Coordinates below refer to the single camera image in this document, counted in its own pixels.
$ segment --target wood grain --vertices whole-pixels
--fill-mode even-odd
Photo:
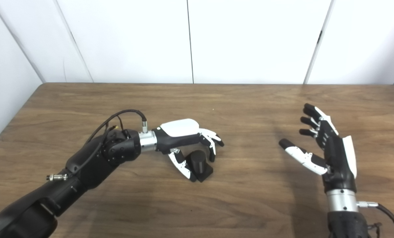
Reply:
[[[191,183],[159,153],[120,166],[65,214],[53,238],[328,236],[320,177],[278,146],[322,154],[303,128],[304,103],[331,115],[357,154],[359,200],[394,212],[394,86],[68,84],[40,86],[0,135],[0,210],[60,171],[109,115],[133,108],[149,127],[193,118],[216,131],[214,174]],[[140,129],[136,115],[125,127]],[[200,146],[183,148],[184,154]],[[394,227],[378,211],[383,237]]]

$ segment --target metal connector plug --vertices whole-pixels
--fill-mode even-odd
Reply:
[[[143,122],[143,133],[147,133],[148,128],[147,128],[147,122]]]
[[[357,202],[357,206],[359,208],[375,208],[378,205],[379,204],[377,202],[366,202],[366,201]]]
[[[60,181],[60,180],[67,180],[67,175],[47,175],[46,180],[48,181]]]

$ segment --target robotic arm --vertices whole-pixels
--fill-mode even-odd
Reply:
[[[135,112],[142,118],[143,131],[124,129],[119,115]],[[121,130],[108,128],[115,117]],[[105,132],[94,137],[106,126]],[[192,119],[167,122],[151,131],[147,119],[138,110],[123,110],[109,117],[90,136],[85,145],[66,162],[48,182],[13,202],[0,212],[0,238],[48,238],[57,227],[57,220],[85,192],[100,185],[120,164],[135,160],[142,152],[168,154],[173,164],[192,182],[203,182],[213,172],[206,154],[197,150],[186,158],[177,148],[202,143],[209,147],[209,160],[216,156],[215,142],[224,143],[213,131],[202,129]]]
[[[373,228],[379,237],[381,223],[368,226],[358,208],[378,208],[393,222],[394,215],[376,202],[357,202],[357,164],[351,136],[339,137],[330,116],[317,107],[306,103],[303,112],[310,118],[301,117],[301,122],[310,125],[311,129],[300,129],[300,134],[313,137],[324,151],[325,158],[309,153],[287,139],[280,140],[279,145],[302,165],[322,175],[329,204],[329,237],[370,238],[368,230]]]

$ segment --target white wall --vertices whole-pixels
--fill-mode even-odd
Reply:
[[[394,0],[336,0],[323,37],[308,83],[394,83]]]
[[[95,82],[192,83],[186,0],[58,0]]]
[[[195,83],[304,81],[330,0],[188,0]]]
[[[41,84],[0,20],[0,132]]]
[[[308,83],[394,83],[394,0],[335,2]],[[0,13],[46,82],[299,84],[330,0],[188,4],[0,0]]]
[[[0,0],[0,14],[45,82],[92,82],[53,0]]]

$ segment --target black cable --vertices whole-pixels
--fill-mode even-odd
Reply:
[[[382,226],[382,223],[374,223],[373,225],[367,226],[367,229],[375,229],[376,228],[376,238],[380,238],[380,227]]]
[[[120,124],[120,128],[122,129],[122,131],[123,131],[123,124],[122,124],[122,119],[120,119],[120,117],[119,116],[117,116],[118,117],[118,119],[119,119],[119,124]]]
[[[117,112],[117,113],[111,115],[105,122],[103,122],[99,127],[97,127],[97,129],[91,134],[91,136],[88,138],[88,140],[85,142],[85,144],[87,144],[88,142],[90,142],[90,141],[94,138],[94,136],[97,134],[97,132],[100,131],[100,129],[101,129],[104,125],[108,124],[109,121],[111,121],[113,118],[117,117],[118,115],[120,115],[120,114],[122,114],[122,113],[126,113],[126,112],[135,112],[135,113],[137,113],[138,115],[141,116],[141,119],[142,119],[143,122],[146,122],[146,121],[147,121],[147,118],[146,118],[146,117],[144,116],[144,114],[143,114],[141,111],[139,111],[139,110],[134,110],[134,109],[122,110],[122,111],[120,111],[120,112]]]
[[[106,124],[106,127],[104,128],[104,132],[106,132],[107,131],[107,128],[109,127],[109,124],[107,123]]]
[[[392,221],[393,221],[393,224],[394,224],[394,215],[393,215],[393,213],[391,212],[391,211],[389,211],[387,208],[385,208],[382,204],[378,204],[377,205],[377,207],[376,207],[377,209],[379,209],[379,210],[381,210],[383,213],[385,213]]]
[[[87,160],[84,161],[84,163],[81,164],[81,166],[79,166],[78,169],[76,169],[73,173],[71,173],[69,175],[69,177],[72,177],[74,175],[76,175],[78,173],[78,171],[80,171],[94,156],[95,154],[97,154],[97,152],[102,148],[103,144],[104,144],[104,140],[106,140],[107,135],[109,134],[110,131],[112,131],[114,128],[116,128],[116,126],[112,126],[111,128],[109,128],[108,130],[106,130],[100,140],[100,142],[98,143],[97,147],[95,148],[95,150],[92,152],[92,154],[87,158]]]

